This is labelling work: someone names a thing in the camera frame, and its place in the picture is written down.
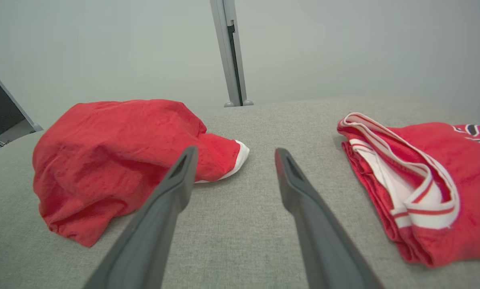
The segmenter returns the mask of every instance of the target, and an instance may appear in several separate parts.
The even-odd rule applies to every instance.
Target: metal frame
[[[27,113],[25,113],[25,110],[20,106],[20,104],[18,104],[18,102],[16,102],[15,98],[12,96],[12,94],[11,94],[10,91],[6,88],[6,86],[4,86],[4,84],[2,83],[1,80],[0,80],[0,86],[1,86],[1,88],[4,90],[4,92],[8,95],[8,97],[10,97],[10,99],[12,100],[12,102],[16,105],[16,107],[18,108],[18,110],[20,110],[20,113],[22,113],[22,115],[25,117],[25,119],[27,120],[27,122],[29,122],[29,124],[33,127],[33,129],[35,130],[35,132],[39,132],[39,131],[43,130],[43,128],[42,128],[38,123],[35,123],[35,122],[27,115]]]
[[[229,102],[224,106],[252,106],[254,103],[247,99],[245,90],[234,0],[210,0],[209,2],[229,92]]]

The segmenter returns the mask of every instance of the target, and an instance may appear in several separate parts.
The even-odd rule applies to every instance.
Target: clothing
[[[33,152],[33,188],[49,229],[90,247],[114,216],[141,207],[188,146],[199,149],[195,181],[237,172],[249,149],[206,133],[184,104],[131,100],[77,104]]]
[[[337,127],[388,237],[410,263],[480,258],[480,126],[385,128],[361,113]]]

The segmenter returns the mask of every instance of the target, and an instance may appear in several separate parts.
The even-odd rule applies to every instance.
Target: gray upholstered table
[[[386,287],[480,288],[480,260],[427,269],[401,259],[341,150],[337,121],[354,111],[387,126],[477,121],[429,104],[357,98],[197,113],[209,132],[241,140],[251,153],[232,177],[194,186],[176,225],[164,287],[307,286],[293,217],[278,191],[274,149],[284,147]],[[131,218],[116,218],[92,248],[50,232],[32,190],[31,155],[41,134],[0,150],[0,288],[83,286]]]

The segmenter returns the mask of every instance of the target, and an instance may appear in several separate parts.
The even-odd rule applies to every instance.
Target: gray textured fabric
[[[180,214],[163,285],[306,287],[292,216],[284,210],[274,149],[288,149],[388,288],[480,287],[480,260],[439,269],[408,265],[383,232],[341,150],[336,125],[362,112],[387,126],[474,122],[427,104],[334,98],[225,108],[198,116],[209,132],[244,142],[251,153],[228,179],[194,186]],[[32,191],[31,154],[41,133],[0,150],[0,288],[78,288],[131,215],[116,218],[88,249],[49,232]]]

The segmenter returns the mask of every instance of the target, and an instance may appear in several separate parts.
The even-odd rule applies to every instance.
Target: white trim
[[[403,200],[407,199],[413,192],[413,188],[404,179],[402,179],[396,172],[394,172],[389,165],[381,159],[381,157],[374,151],[368,143],[361,145],[358,139],[349,141],[352,144],[352,150],[357,152],[372,169],[377,181],[386,189],[392,199],[394,209],[405,209]]]
[[[349,126],[352,128],[357,129],[367,140],[370,142],[372,146],[375,146],[378,150],[380,150],[382,153],[399,163],[400,165],[413,170],[414,172],[417,172],[420,175],[423,175],[425,177],[425,181],[420,185],[420,187],[413,192],[408,199],[403,200],[403,204],[408,210],[421,210],[423,212],[429,212],[429,214],[421,214],[421,213],[410,213],[409,218],[413,222],[413,224],[425,227],[425,228],[434,228],[434,229],[440,229],[444,227],[449,227],[457,218],[459,211],[460,211],[460,199],[458,196],[458,191],[456,188],[455,183],[453,182],[451,176],[447,172],[447,170],[440,164],[438,161],[433,159],[431,156],[427,155],[425,152],[422,152],[421,150],[415,148],[411,144],[409,144],[407,141],[390,131],[388,128],[385,128],[384,126],[380,125],[376,121],[370,119],[369,117],[361,114],[361,113],[350,113],[344,119],[341,120],[340,126]],[[381,132],[389,137],[392,137],[396,140],[401,141],[403,144],[405,144],[407,147],[411,148],[418,154],[420,154],[425,161],[433,168],[435,169],[436,172],[438,172],[438,175],[445,181],[447,187],[449,188],[449,192],[451,195],[451,200],[446,201],[444,203],[441,203],[441,192],[438,186],[432,181],[432,173],[431,170],[429,169],[428,166],[424,165],[423,163],[408,163],[405,161],[402,161],[402,159],[396,157],[396,155],[392,152],[391,147],[388,145],[386,141],[381,139],[378,135],[374,134],[372,130]],[[367,161],[369,165],[372,166],[377,166],[376,163],[372,162],[373,165],[370,164],[369,161]],[[389,188],[387,181],[392,181],[392,178],[387,178],[385,182],[381,182],[381,185],[383,185],[385,188]],[[415,199],[417,199],[422,192],[431,184],[431,188],[428,190],[427,195],[423,197],[423,199],[418,202],[418,203],[413,203]],[[394,203],[395,196],[396,194],[392,192],[388,192],[390,194],[390,197],[392,198],[392,201]],[[399,210],[400,208],[398,206],[394,207],[394,210],[392,211],[392,214],[397,214],[394,211]],[[451,212],[443,213],[443,214],[436,214],[436,212],[443,211],[443,210],[451,210]]]
[[[235,166],[232,170],[227,172],[227,174],[223,175],[220,179],[225,179],[227,177],[234,175],[236,172],[238,172],[240,168],[243,166],[243,163],[245,163],[245,161],[247,160],[247,157],[249,156],[249,152],[251,151],[243,142],[236,139],[235,141],[240,145],[240,151],[236,156]],[[201,181],[196,181],[195,183],[209,183],[209,181],[201,180]]]
[[[404,228],[404,227],[409,227],[409,226],[413,225],[409,215],[400,216],[398,218],[395,218],[394,220],[395,220],[395,224],[397,225],[398,228]]]
[[[357,138],[354,138],[354,139],[349,139],[349,143],[350,145],[354,146],[354,145],[362,145],[362,146],[366,146],[367,148],[370,148],[370,151],[374,151],[374,149],[372,148],[372,146],[370,145],[370,143],[367,143],[365,141],[362,141],[361,139],[357,139]]]

